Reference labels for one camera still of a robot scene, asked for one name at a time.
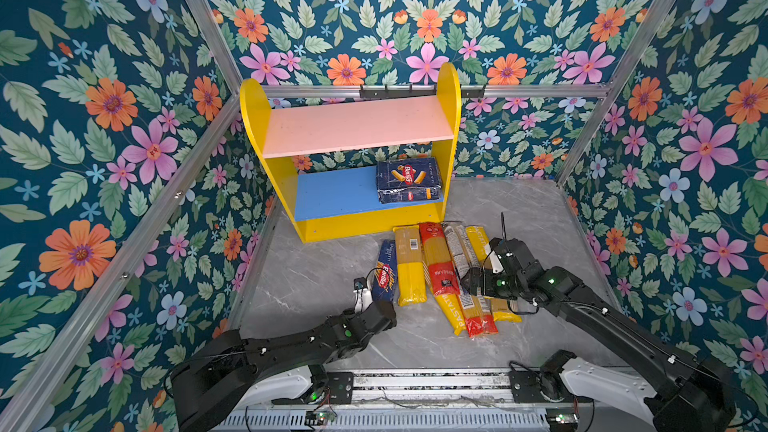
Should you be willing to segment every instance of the blue shelf board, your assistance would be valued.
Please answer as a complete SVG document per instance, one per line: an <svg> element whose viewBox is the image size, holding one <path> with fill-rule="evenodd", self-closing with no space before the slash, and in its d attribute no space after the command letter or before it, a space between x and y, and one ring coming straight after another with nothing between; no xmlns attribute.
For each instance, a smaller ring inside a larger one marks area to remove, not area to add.
<svg viewBox="0 0 768 432"><path fill-rule="evenodd" d="M440 197L437 200L382 204L376 190L376 166L344 168L300 175L294 218L301 222L388 208L437 204L442 200Z"/></svg>

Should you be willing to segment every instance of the blue spaghetti box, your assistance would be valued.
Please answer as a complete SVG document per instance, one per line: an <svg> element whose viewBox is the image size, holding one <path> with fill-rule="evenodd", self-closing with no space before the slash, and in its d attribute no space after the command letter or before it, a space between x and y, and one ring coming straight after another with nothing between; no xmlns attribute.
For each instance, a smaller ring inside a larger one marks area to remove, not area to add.
<svg viewBox="0 0 768 432"><path fill-rule="evenodd" d="M376 164L379 202L415 202L440 198L442 180L434 157L404 158Z"/></svg>
<svg viewBox="0 0 768 432"><path fill-rule="evenodd" d="M373 271L371 283L371 298L374 301L395 300L395 284L397 284L397 252L395 241L385 240L379 250L379 261Z"/></svg>

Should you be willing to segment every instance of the flower center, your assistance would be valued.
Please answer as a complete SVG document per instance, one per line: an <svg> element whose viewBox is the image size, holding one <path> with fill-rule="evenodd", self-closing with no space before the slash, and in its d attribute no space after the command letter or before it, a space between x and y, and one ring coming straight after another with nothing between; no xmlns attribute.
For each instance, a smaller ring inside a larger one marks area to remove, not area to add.
<svg viewBox="0 0 768 432"><path fill-rule="evenodd" d="M158 160L162 154L158 144L152 144L152 147L147 149L147 158L149 160Z"/></svg>
<svg viewBox="0 0 768 432"><path fill-rule="evenodd" d="M69 253L69 258L75 265L84 265L91 257L91 249L87 245L78 245Z"/></svg>
<svg viewBox="0 0 768 432"><path fill-rule="evenodd" d="M744 97L744 109L752 109L754 108L756 103L757 103L756 94L751 93L748 96Z"/></svg>
<svg viewBox="0 0 768 432"><path fill-rule="evenodd" d="M120 99L119 96L110 96L109 99L106 99L104 101L104 108L110 114L114 114L115 112L123 108L123 101Z"/></svg>

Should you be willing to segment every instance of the shelf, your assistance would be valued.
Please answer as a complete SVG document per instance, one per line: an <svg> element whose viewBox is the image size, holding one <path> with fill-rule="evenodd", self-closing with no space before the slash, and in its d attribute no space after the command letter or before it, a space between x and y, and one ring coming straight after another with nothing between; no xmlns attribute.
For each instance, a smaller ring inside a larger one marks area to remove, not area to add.
<svg viewBox="0 0 768 432"><path fill-rule="evenodd" d="M382 204L376 191L376 166L344 168L299 176L294 219L301 222L440 202L442 195L437 200Z"/></svg>
<svg viewBox="0 0 768 432"><path fill-rule="evenodd" d="M263 155L304 156L453 139L437 96L348 102L272 110Z"/></svg>

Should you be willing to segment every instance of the blue pasta box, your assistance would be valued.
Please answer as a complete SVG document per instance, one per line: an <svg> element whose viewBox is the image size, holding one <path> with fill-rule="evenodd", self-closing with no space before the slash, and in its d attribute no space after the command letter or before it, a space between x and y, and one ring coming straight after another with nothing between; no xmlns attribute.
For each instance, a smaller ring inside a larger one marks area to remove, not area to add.
<svg viewBox="0 0 768 432"><path fill-rule="evenodd" d="M395 284L397 284L397 252L395 241L385 240L379 250L379 261L371 283L371 298L374 301L395 300Z"/></svg>
<svg viewBox="0 0 768 432"><path fill-rule="evenodd" d="M376 164L379 202L415 202L440 198L442 180L434 157L404 158Z"/></svg>

